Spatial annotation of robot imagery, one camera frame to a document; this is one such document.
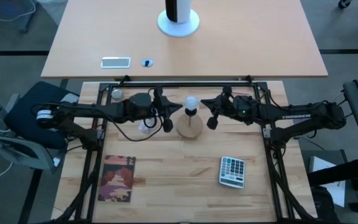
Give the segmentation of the red landscape picture book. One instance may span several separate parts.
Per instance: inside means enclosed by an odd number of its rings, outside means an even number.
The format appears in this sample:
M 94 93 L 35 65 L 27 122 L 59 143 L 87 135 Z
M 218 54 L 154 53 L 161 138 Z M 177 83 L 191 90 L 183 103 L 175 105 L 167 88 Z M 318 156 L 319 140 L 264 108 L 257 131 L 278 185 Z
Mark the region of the red landscape picture book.
M 131 201 L 135 162 L 136 158 L 131 156 L 107 155 L 104 157 L 99 201 L 125 203 Z

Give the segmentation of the grey round cap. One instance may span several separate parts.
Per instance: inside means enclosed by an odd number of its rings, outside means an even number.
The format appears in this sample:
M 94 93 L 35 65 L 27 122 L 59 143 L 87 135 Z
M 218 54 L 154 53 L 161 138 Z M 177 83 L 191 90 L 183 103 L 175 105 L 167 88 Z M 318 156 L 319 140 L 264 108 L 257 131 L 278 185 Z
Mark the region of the grey round cap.
M 121 101 L 124 99 L 124 94 L 122 92 L 121 89 L 119 88 L 114 88 L 111 92 L 111 98 L 114 100 L 114 101 Z

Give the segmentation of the dark blue office chair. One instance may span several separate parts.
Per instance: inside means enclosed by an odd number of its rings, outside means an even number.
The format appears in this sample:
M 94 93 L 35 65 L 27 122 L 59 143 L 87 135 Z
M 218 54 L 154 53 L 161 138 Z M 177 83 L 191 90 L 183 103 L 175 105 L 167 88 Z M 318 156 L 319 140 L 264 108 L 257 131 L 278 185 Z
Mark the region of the dark blue office chair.
M 31 107 L 78 100 L 78 95 L 46 82 L 36 83 L 24 96 L 13 94 L 6 106 L 0 104 L 0 156 L 13 164 L 54 173 L 68 141 L 55 129 L 38 127 Z

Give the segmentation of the grey desk calculator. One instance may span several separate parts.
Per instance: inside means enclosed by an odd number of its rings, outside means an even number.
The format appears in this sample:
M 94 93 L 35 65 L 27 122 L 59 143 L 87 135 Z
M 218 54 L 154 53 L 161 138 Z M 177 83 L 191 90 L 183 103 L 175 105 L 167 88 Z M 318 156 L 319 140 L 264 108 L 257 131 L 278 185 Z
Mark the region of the grey desk calculator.
M 245 187 L 246 164 L 242 159 L 222 156 L 219 167 L 219 183 L 229 187 Z

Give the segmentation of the wooden lamp base black socket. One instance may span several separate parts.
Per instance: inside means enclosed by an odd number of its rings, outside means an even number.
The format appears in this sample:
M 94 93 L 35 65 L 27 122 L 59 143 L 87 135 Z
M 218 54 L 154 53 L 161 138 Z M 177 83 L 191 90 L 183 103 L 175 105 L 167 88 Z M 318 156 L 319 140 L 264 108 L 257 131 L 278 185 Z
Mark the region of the wooden lamp base black socket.
M 185 113 L 178 118 L 175 126 L 178 134 L 186 139 L 196 139 L 203 131 L 203 121 L 197 115 L 197 109 L 185 108 Z

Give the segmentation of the white paper sheet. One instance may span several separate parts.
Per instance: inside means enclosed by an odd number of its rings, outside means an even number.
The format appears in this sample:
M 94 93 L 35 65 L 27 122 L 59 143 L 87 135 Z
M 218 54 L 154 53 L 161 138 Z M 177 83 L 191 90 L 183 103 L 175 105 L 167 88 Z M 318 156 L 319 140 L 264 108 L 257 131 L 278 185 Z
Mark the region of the white paper sheet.
M 309 172 L 316 172 L 319 170 L 328 169 L 335 166 L 336 166 L 335 164 L 325 161 L 324 159 L 321 159 L 316 156 L 311 156 Z M 338 205 L 340 207 L 345 207 L 345 197 L 346 197 L 345 180 L 324 184 L 321 185 L 321 187 L 325 187 L 328 190 L 328 192 L 333 198 L 333 202 L 335 205 Z

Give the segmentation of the white frosted lightbulb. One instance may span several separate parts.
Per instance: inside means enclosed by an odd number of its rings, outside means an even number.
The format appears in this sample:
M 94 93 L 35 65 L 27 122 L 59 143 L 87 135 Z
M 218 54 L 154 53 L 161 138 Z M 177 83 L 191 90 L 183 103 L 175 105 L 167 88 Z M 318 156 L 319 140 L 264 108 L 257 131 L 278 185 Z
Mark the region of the white frosted lightbulb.
M 198 108 L 199 100 L 195 96 L 188 96 L 184 101 L 184 107 L 188 111 L 194 111 Z

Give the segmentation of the white tower device round base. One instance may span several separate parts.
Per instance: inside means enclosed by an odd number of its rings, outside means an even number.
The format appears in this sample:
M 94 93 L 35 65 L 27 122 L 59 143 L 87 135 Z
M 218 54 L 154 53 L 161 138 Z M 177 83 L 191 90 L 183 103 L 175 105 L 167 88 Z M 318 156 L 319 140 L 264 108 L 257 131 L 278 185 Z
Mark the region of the white tower device round base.
M 192 9 L 192 0 L 165 0 L 157 26 L 167 36 L 187 37 L 198 30 L 200 18 Z

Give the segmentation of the black aluminium table frame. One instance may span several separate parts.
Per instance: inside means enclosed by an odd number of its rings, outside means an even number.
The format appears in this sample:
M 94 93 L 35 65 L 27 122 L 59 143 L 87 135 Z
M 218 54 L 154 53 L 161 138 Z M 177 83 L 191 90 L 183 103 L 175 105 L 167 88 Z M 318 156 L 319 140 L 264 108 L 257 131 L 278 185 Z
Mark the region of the black aluminium table frame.
M 233 86 L 234 94 L 252 95 L 247 82 L 233 84 L 216 81 L 192 83 L 167 81 L 162 84 L 170 101 L 184 103 L 187 96 L 214 98 L 223 85 Z M 246 126 L 219 118 L 216 130 L 205 125 L 193 141 L 182 139 L 175 128 L 147 141 L 131 142 L 108 123 L 102 152 L 102 165 L 96 183 L 94 223 L 274 223 L 277 221 L 267 166 L 262 130 L 257 124 Z M 71 204 L 80 189 L 85 169 L 90 173 L 97 152 L 75 149 L 64 160 L 51 219 L 56 219 Z M 134 184 L 130 202 L 98 201 L 104 156 L 134 156 Z M 222 156 L 246 162 L 246 186 L 234 189 L 218 182 Z M 292 194 L 303 208 L 317 217 L 300 147 L 290 140 L 283 158 Z

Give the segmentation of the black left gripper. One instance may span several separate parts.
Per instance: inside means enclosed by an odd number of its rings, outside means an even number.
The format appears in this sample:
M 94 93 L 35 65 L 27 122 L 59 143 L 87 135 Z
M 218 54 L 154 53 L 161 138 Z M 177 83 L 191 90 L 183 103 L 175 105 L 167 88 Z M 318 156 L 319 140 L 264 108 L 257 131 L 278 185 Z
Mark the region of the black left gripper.
M 142 128 L 151 130 L 157 125 L 157 119 L 162 119 L 162 128 L 166 133 L 173 129 L 173 122 L 170 116 L 183 107 L 182 104 L 174 103 L 163 95 L 160 86 L 152 88 L 149 92 L 136 93 L 126 101 L 126 119 L 128 121 L 142 121 Z

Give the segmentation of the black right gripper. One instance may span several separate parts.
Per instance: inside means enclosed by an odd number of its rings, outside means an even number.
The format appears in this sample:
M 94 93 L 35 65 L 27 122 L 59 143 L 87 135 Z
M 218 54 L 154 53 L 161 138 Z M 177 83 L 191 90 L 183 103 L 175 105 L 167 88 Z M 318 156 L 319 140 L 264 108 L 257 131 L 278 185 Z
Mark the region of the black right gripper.
M 218 117 L 225 116 L 246 125 L 255 122 L 256 109 L 253 107 L 251 96 L 233 96 L 230 86 L 223 86 L 222 93 L 213 99 L 202 99 L 204 104 L 211 112 L 212 117 L 208 119 L 207 127 L 215 130 L 218 126 Z

